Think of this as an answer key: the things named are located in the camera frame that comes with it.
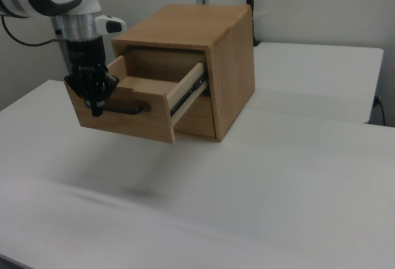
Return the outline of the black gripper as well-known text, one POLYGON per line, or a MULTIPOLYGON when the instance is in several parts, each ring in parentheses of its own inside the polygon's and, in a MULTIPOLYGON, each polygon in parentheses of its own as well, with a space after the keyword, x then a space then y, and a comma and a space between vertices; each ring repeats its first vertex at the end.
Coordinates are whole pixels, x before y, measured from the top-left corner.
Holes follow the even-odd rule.
POLYGON ((109 74, 102 36, 86 41, 66 42, 72 73, 64 78, 79 98, 89 101, 92 116, 102 115, 105 100, 119 79, 109 74))

